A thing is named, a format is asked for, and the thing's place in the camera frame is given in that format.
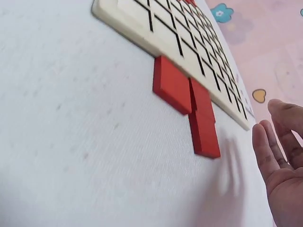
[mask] grid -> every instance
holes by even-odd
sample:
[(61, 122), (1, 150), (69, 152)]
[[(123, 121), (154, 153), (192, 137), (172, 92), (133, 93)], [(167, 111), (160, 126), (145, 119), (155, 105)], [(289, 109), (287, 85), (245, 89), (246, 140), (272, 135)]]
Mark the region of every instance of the grid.
[[(247, 125), (245, 108), (224, 50), (212, 23), (198, 7), (183, 0), (113, 1), (116, 1), (121, 12), (132, 18), (134, 24), (140, 24), (140, 29), (145, 29), (161, 40), (169, 49), (170, 56), (178, 55), (189, 68), (196, 69), (195, 75), (191, 76), (206, 78), (211, 86), (211, 94), (214, 90), (221, 94), (220, 99), (223, 100), (218, 105), (229, 103), (227, 107), (221, 108), (238, 123), (245, 122)], [(126, 36), (137, 43), (131, 35)]]

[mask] yellow heart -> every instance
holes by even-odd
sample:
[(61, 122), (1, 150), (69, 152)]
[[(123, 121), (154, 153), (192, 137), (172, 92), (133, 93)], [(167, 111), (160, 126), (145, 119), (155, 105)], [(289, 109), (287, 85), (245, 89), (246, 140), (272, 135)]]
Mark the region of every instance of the yellow heart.
[(258, 103), (265, 103), (265, 96), (266, 96), (266, 90), (264, 90), (264, 89), (257, 89), (257, 90), (254, 90), (252, 93), (252, 97)]

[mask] grid slot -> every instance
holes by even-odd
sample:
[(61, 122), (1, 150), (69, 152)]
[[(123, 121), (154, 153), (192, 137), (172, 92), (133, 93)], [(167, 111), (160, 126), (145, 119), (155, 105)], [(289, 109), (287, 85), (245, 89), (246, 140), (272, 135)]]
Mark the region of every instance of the grid slot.
[(148, 6), (148, 0), (135, 0), (135, 1), (139, 1), (143, 5)]
[(204, 26), (208, 26), (207, 23), (206, 23), (206, 20), (203, 17), (201, 17), (201, 20), (202, 20), (202, 23), (203, 23)]
[(207, 51), (214, 56), (213, 48), (207, 40), (205, 40), (205, 47), (207, 48)]
[(205, 47), (203, 47), (203, 45), (200, 42), (196, 42), (196, 46), (197, 46), (197, 50), (198, 50), (200, 56), (202, 57), (202, 59), (205, 62), (207, 62), (208, 64), (211, 64)]
[(156, 1), (151, 1), (151, 9), (162, 21), (173, 28), (172, 15)]
[(222, 74), (225, 79), (229, 78), (228, 74), (225, 72), (224, 69), (222, 70)]
[(224, 96), (227, 102), (230, 102), (231, 100), (225, 82), (222, 81), (220, 78), (218, 78), (218, 83), (219, 83), (221, 94)]
[(172, 50), (175, 51), (176, 54), (180, 54), (177, 34), (170, 30), (167, 25), (157, 17), (155, 17), (154, 20), (154, 33), (168, 46), (171, 46)]
[(201, 38), (201, 34), (199, 32), (199, 30), (196, 28), (196, 26), (194, 26), (193, 24), (191, 24), (189, 22), (189, 28), (192, 32), (192, 34), (195, 36), (195, 38), (202, 43), (202, 38)]
[(222, 58), (219, 54), (217, 54), (217, 60), (218, 60), (219, 64), (221, 65), (221, 68), (225, 68), (225, 65), (224, 65), (224, 63), (222, 61)]
[(165, 8), (168, 9), (168, 4), (166, 0), (157, 0), (162, 6), (164, 6)]
[(214, 71), (215, 71), (221, 78), (223, 78), (223, 76), (222, 76), (222, 74), (221, 74), (221, 70), (220, 70), (220, 67), (219, 67), (218, 62), (217, 62), (217, 61), (214, 59), (214, 57), (211, 56), (211, 55), (210, 55), (210, 61), (212, 62)]
[(201, 34), (203, 35), (204, 39), (208, 39), (207, 33), (206, 33), (206, 31), (204, 30), (204, 28), (201, 27), (200, 25), (198, 25), (198, 26), (199, 26), (200, 32), (201, 32)]
[(245, 119), (247, 120), (247, 116), (246, 116), (246, 113), (245, 113), (245, 109), (244, 109), (244, 105), (243, 105), (243, 103), (238, 102), (238, 104), (239, 104), (239, 106), (240, 106), (240, 109), (242, 109), (242, 113), (243, 113), (243, 115), (244, 115)]
[(240, 96), (240, 92), (239, 92), (239, 89), (238, 89), (238, 86), (236, 85), (235, 82), (232, 81), (232, 84), (234, 86), (234, 88), (236, 88), (236, 96), (241, 99), (241, 96)]
[(192, 4), (189, 4), (189, 7), (190, 7), (191, 12), (198, 13), (196, 8)]
[(235, 81), (235, 78), (233, 77), (233, 74), (232, 74), (232, 70), (230, 68), (227, 69), (227, 72), (228, 72), (228, 76), (233, 80)]
[(189, 45), (193, 46), (193, 40), (190, 32), (177, 20), (176, 27), (178, 34), (181, 38), (183, 38)]
[(194, 25), (196, 25), (195, 19), (193, 18), (193, 16), (187, 11), (185, 10), (185, 16), (187, 17), (187, 19), (193, 23)]
[(187, 11), (190, 11), (190, 8), (187, 3), (185, 3), (183, 0), (180, 0), (180, 3), (184, 9), (186, 9)]
[(196, 72), (198, 73), (198, 75), (196, 76), (202, 77), (203, 73), (199, 55), (193, 49), (191, 49), (184, 41), (181, 42), (181, 46), (185, 61), (188, 62), (191, 67), (194, 67), (194, 69), (196, 69)]
[(170, 0), (170, 2), (179, 10), (182, 10), (180, 2), (178, 0)]
[(144, 8), (143, 5), (135, 0), (120, 0), (118, 2), (118, 7), (140, 23), (145, 29), (150, 30), (150, 12)]
[(207, 27), (205, 27), (205, 31), (208, 34), (209, 37), (212, 37), (212, 34), (210, 33), (209, 29)]
[(215, 50), (215, 51), (217, 51), (217, 52), (219, 52), (219, 50), (218, 50), (218, 47), (217, 47), (216, 43), (215, 43), (215, 42), (214, 42), (212, 39), (210, 39), (210, 42), (211, 42), (211, 44), (212, 44), (212, 46), (213, 46), (214, 50)]
[(217, 90), (218, 83), (215, 79), (216, 75), (215, 75), (214, 71), (204, 61), (202, 61), (201, 63), (202, 63), (202, 68), (203, 68), (206, 79), (210, 82), (210, 84), (213, 85), (214, 89)]
[(176, 19), (178, 19), (183, 25), (186, 25), (185, 16), (174, 5), (172, 5), (171, 11)]
[(232, 99), (232, 105), (239, 111), (241, 112), (239, 106), (238, 106), (238, 102), (237, 102), (237, 98), (236, 95), (233, 92), (230, 92), (231, 95), (231, 99)]
[(202, 24), (202, 21), (201, 21), (200, 17), (196, 13), (194, 13), (193, 15), (194, 15), (194, 18), (195, 18), (196, 22), (199, 23), (199, 24)]

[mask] white surface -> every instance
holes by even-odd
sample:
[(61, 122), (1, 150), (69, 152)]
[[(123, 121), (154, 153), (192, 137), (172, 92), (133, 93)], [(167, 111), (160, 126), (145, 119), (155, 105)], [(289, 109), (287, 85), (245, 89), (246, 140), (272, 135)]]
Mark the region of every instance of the white surface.
[(195, 156), (153, 58), (91, 1), (3, 3), (0, 226), (272, 226), (250, 131), (214, 105), (222, 159)]
[[(162, 1), (162, 4), (156, 0), (95, 0), (92, 11), (96, 17), (145, 49), (152, 56), (164, 55), (168, 57), (187, 76), (195, 78), (202, 84), (209, 91), (211, 99), (239, 125), (246, 130), (250, 128), (240, 94), (236, 93), (237, 99), (234, 99), (235, 103), (232, 103), (232, 99), (229, 99), (229, 96), (224, 95), (224, 92), (221, 91), (225, 89), (225, 85), (218, 87), (217, 84), (212, 83), (215, 74), (203, 75), (201, 62), (208, 61), (208, 58), (203, 59), (203, 53), (199, 53), (199, 48), (195, 46), (198, 38), (190, 30), (189, 23), (196, 26), (197, 30), (200, 28), (204, 32), (205, 44), (202, 45), (205, 45), (210, 57), (214, 56), (213, 61), (211, 61), (214, 64), (216, 54), (219, 55), (219, 53), (213, 51), (210, 43), (212, 34), (209, 30), (213, 30), (213, 28), (210, 20), (202, 12), (210, 13), (209, 9), (200, 10), (191, 5), (189, 7), (188, 3), (183, 0), (180, 2), (166, 0)], [(210, 19), (212, 23), (216, 23), (213, 16)], [(213, 64), (210, 67), (221, 74), (219, 64)], [(228, 74), (230, 78), (234, 78), (230, 70), (228, 70)]]

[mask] finger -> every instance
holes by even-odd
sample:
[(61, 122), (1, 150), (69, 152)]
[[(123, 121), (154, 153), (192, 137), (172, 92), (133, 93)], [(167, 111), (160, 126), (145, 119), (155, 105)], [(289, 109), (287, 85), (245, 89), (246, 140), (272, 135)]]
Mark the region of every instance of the finger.
[(252, 129), (252, 145), (257, 158), (259, 170), (266, 182), (269, 176), (280, 169), (269, 147), (267, 135), (261, 124), (256, 124)]
[(260, 122), (260, 124), (263, 126), (265, 129), (269, 147), (271, 151), (273, 152), (273, 155), (279, 164), (281, 168), (289, 168), (293, 170), (293, 168), (285, 161), (285, 158), (281, 152), (281, 149), (277, 143), (276, 136), (273, 130), (273, 127), (271, 126), (271, 123), (269, 121), (263, 120)]
[(276, 120), (272, 119), (272, 121), (288, 162), (294, 169), (303, 167), (303, 148), (292, 131)]
[(268, 102), (268, 110), (272, 119), (282, 126), (294, 130), (303, 137), (303, 108), (284, 103), (279, 99), (272, 99)]

